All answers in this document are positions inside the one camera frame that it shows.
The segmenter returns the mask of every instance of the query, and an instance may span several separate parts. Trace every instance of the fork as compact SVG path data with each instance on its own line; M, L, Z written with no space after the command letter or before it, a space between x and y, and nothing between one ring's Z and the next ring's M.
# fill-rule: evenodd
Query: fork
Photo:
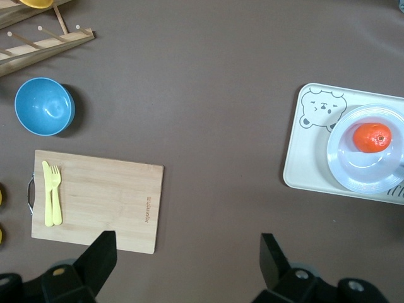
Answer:
M61 183L61 173L56 165L50 166L50 172L52 177L52 219L53 224L60 225L62 224L62 211L57 188Z

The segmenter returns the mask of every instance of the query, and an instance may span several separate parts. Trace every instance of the yellow knife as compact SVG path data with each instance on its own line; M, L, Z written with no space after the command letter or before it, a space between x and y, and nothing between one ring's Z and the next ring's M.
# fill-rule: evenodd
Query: yellow knife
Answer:
M52 219L52 201L51 201L51 191L52 191L52 176L51 168L48 162L42 161L42 168L44 169L44 179L45 179L45 225L53 226Z

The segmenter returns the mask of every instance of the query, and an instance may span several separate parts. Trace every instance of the wooden cutting board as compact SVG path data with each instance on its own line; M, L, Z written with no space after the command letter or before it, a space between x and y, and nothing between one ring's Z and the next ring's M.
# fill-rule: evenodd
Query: wooden cutting board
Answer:
M63 223L46 227L42 161L57 165ZM52 151L35 151L32 237L90 245L115 230L117 248L155 251L163 166Z

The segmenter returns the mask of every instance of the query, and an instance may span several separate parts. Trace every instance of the wooden dowel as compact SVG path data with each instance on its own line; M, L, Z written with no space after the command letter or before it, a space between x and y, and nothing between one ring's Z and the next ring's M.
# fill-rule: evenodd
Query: wooden dowel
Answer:
M53 9L54 9L55 14L56 14L56 16L57 16L57 19L59 20L59 23L61 24L63 33L64 33L65 35L67 35L67 34L69 33L69 32L68 32L68 29L66 28L66 25L65 25L64 22L63 22L62 15L61 15L61 13L60 13L60 11L59 11L59 8L57 8L57 5L56 5L56 4L53 4Z
M9 36L9 37L14 37L14 38L16 38L16 39L18 39L18 40L24 42L25 44L28 44L29 46L32 46L34 49L41 49L41 46L39 46L39 45L37 45L37 44L35 44L35 43L33 43L33 42L27 40L27 39L24 38L24 37L21 37L20 35L17 35L16 33L8 32L8 33L7 33L7 36Z
M9 52L8 50L5 50L5 49L0 49L0 53L2 53L4 55L7 55L7 56L12 56L13 55L12 52Z
M41 32L47 33L48 35L54 37L55 39L58 39L61 42L66 42L67 41L66 39L56 35L55 33L52 33L50 30L47 30L47 29L43 28L42 26L39 26L38 30L40 30Z
M82 33L85 33L86 35L88 35L88 36L90 36L91 35L91 33L90 32L88 32L88 31L86 31L86 30L84 30L84 29L82 29L79 25L76 25L76 28L79 30L79 31L81 31Z

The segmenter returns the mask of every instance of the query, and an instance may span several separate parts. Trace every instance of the orange fruit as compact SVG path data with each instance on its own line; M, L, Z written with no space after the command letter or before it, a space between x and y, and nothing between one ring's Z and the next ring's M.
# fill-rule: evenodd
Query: orange fruit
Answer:
M363 123L354 132L353 142L361 152L381 152L391 143L391 131L381 123Z

